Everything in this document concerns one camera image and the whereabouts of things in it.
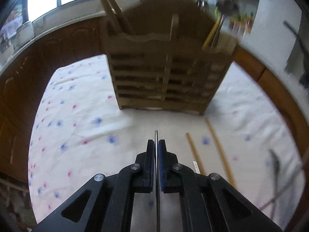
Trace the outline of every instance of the chopstick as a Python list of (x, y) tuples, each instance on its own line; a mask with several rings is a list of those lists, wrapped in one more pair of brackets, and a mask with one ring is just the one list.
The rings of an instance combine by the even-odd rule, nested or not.
[(198, 168), (200, 170), (200, 174), (206, 175), (206, 172), (205, 172), (204, 167), (203, 167), (203, 163), (202, 163), (202, 161), (200, 159), (200, 156), (199, 156), (199, 154), (198, 154), (198, 152), (196, 150), (195, 144), (193, 142), (193, 139), (192, 139), (190, 133), (186, 133), (186, 137), (187, 137), (187, 140), (189, 142), (191, 151), (193, 153), (193, 157), (194, 157), (195, 161), (197, 162), (197, 166), (198, 166)]
[(220, 154), (220, 157), (221, 157), (221, 160), (222, 160), (222, 163), (223, 163), (223, 167), (224, 167), (225, 173), (227, 174), (227, 177), (228, 177), (228, 181), (235, 189), (237, 189), (235, 178), (234, 178), (233, 172), (231, 170), (231, 166), (230, 166), (230, 164), (228, 162), (228, 159), (226, 157), (226, 154), (224, 152), (224, 148), (223, 148), (222, 144), (220, 143), (219, 137), (217, 136), (216, 131), (214, 130), (212, 124), (209, 121), (209, 119), (207, 117), (205, 117), (205, 120), (206, 120), (206, 123), (207, 123), (207, 125), (209, 127), (209, 130), (211, 132), (211, 135), (213, 136), (213, 139), (214, 139), (215, 145), (217, 147), (217, 150), (218, 150), (218, 152)]

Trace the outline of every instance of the triangular cutout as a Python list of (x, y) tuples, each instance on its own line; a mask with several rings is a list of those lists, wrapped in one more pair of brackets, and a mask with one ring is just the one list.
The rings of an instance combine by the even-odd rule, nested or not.
[(69, 219), (72, 222), (79, 222), (90, 198), (90, 195), (91, 191), (85, 190), (74, 202), (72, 202), (66, 209), (61, 212), (62, 217)]
[(251, 211), (239, 201), (229, 190), (226, 188), (222, 189), (225, 200), (231, 210), (233, 218), (237, 221), (244, 219), (251, 215)]

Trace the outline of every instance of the white wall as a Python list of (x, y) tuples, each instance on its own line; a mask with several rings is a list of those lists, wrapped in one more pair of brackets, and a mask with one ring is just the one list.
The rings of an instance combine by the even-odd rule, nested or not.
[[(116, 0), (121, 9), (127, 9), (139, 0)], [(100, 0), (76, 0), (62, 5), (33, 21), (34, 36), (75, 18), (103, 12)]]
[(295, 37), (282, 24), (299, 29), (301, 9), (294, 0), (260, 0), (250, 35), (242, 43), (277, 70), (284, 70)]

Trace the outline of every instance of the wooden slat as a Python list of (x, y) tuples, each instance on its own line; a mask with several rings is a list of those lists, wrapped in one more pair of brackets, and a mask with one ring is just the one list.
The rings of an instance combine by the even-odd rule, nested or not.
[(212, 52), (201, 51), (202, 43), (192, 38), (180, 38), (175, 42), (168, 40), (156, 40), (149, 36), (136, 36), (134, 39), (125, 34), (119, 34), (106, 40), (106, 51), (111, 54), (172, 54), (179, 57), (201, 59), (209, 62), (227, 62), (231, 60), (230, 55), (220, 53), (220, 50)]
[[(111, 71), (113, 76), (120, 77), (140, 77), (140, 78), (163, 78), (163, 72), (157, 71), (127, 71), (127, 70), (113, 70)], [(186, 79), (187, 81), (194, 82), (196, 80), (196, 76), (193, 75), (183, 75), (183, 74), (170, 74), (170, 80), (179, 80), (182, 81)]]
[[(174, 41), (176, 39), (177, 34), (177, 27), (178, 27), (178, 15), (173, 15), (172, 17), (172, 23), (171, 23), (171, 32), (170, 32), (170, 41)], [(164, 77), (163, 77), (163, 87), (162, 92), (166, 93), (167, 90), (167, 84), (169, 81), (171, 68), (172, 68), (172, 62), (173, 62), (173, 55), (167, 54), (166, 55), (166, 64), (165, 64), (165, 70), (164, 70)], [(161, 101), (165, 100), (165, 95), (161, 97)]]
[[(121, 80), (115, 81), (115, 85), (135, 86), (135, 87), (156, 87), (156, 88), (162, 88), (163, 86), (163, 84), (137, 82), (137, 81), (121, 81)], [(170, 90), (178, 90), (178, 91), (186, 90), (187, 92), (191, 92), (191, 93), (209, 92), (211, 94), (213, 91), (212, 89), (207, 90), (206, 88), (190, 87), (190, 86), (177, 85), (177, 84), (169, 84), (167, 88)]]
[(191, 100), (191, 101), (199, 101), (201, 104), (205, 104), (209, 101), (208, 97), (201, 97), (201, 96), (189, 96), (186, 94), (176, 94), (176, 93), (163, 93), (158, 91), (147, 91), (147, 90), (127, 90), (127, 89), (117, 89), (118, 94), (127, 94), (127, 95), (141, 95), (141, 96), (160, 96), (166, 98), (177, 98), (177, 99), (184, 99), (184, 100)]
[[(116, 60), (113, 59), (111, 61), (112, 66), (152, 66), (152, 67), (165, 67), (164, 62), (156, 62), (156, 61), (148, 61), (146, 62), (143, 58), (136, 58), (136, 59), (126, 59), (126, 60)], [(177, 62), (173, 61), (172, 68), (180, 69), (180, 70), (187, 70), (189, 67), (188, 63), (186, 62)]]
[(196, 111), (203, 113), (205, 111), (205, 104), (190, 104), (183, 102), (172, 102), (172, 101), (158, 101), (158, 100), (145, 100), (145, 99), (134, 99), (134, 98), (118, 98), (118, 104), (121, 106), (129, 106), (135, 108), (147, 108), (157, 107), (164, 108), (166, 110), (175, 111)]

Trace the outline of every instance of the blue gripper pad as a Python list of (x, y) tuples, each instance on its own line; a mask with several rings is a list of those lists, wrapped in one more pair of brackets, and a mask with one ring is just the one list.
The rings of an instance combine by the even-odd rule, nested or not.
[(164, 191), (164, 169), (163, 169), (163, 159), (162, 159), (162, 150), (161, 150), (161, 140), (158, 142), (159, 149), (159, 174), (160, 174), (160, 186), (161, 191)]

